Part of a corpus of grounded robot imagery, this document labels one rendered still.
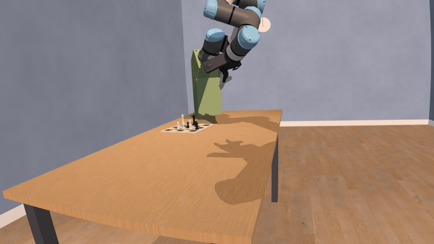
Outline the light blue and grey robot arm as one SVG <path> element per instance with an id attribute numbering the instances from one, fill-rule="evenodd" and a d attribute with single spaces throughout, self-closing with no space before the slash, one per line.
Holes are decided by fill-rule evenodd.
<path id="1" fill-rule="evenodd" d="M 234 26 L 229 36 L 221 29 L 211 29 L 206 33 L 203 47 L 198 54 L 198 59 L 202 62 L 206 73 L 231 62 L 227 59 L 225 50 L 232 60 L 240 61 L 256 46 L 260 40 L 258 29 L 265 2 L 266 0 L 208 0 L 206 2 L 203 12 L 205 17 Z M 208 60 L 210 55 L 219 52 L 222 54 Z"/>

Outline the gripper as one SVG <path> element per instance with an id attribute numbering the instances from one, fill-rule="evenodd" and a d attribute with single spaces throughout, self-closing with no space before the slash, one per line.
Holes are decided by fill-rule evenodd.
<path id="1" fill-rule="evenodd" d="M 219 53 L 212 54 L 212 55 L 210 55 L 210 57 L 208 57 L 208 60 L 210 60 L 213 57 L 216 57 L 218 55 L 219 55 Z M 222 72 L 222 74 L 220 74 L 220 82 L 219 82 L 220 83 L 219 84 L 220 90 L 223 88 L 225 82 L 229 82 L 232 79 L 232 76 L 228 75 L 229 74 L 228 69 L 233 68 L 233 70 L 236 70 L 242 65 L 240 61 L 235 61 L 235 60 L 232 60 L 230 57 L 228 57 L 226 51 L 225 51 L 225 55 L 226 55 L 227 59 L 231 62 L 229 64 L 224 65 L 224 66 L 219 68 L 219 70 Z"/>

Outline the black and cream chessboard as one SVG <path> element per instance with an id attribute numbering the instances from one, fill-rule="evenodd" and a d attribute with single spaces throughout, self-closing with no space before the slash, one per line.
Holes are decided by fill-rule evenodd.
<path id="1" fill-rule="evenodd" d="M 203 130 L 205 130 L 205 129 L 213 126 L 213 125 L 214 124 L 198 124 L 197 126 L 198 126 L 199 129 L 195 130 L 195 128 L 196 128 L 195 125 L 191 124 L 191 127 L 193 129 L 189 130 L 189 128 L 187 128 L 187 124 L 184 125 L 185 129 L 182 129 L 183 125 L 179 124 L 180 129 L 177 129 L 178 125 L 176 125 L 176 126 L 168 128 L 168 129 L 164 129 L 164 130 L 162 130 L 160 132 L 164 132 L 164 133 L 191 133 L 191 134 L 196 134 L 196 133 L 201 132 L 201 131 L 203 131 Z"/>

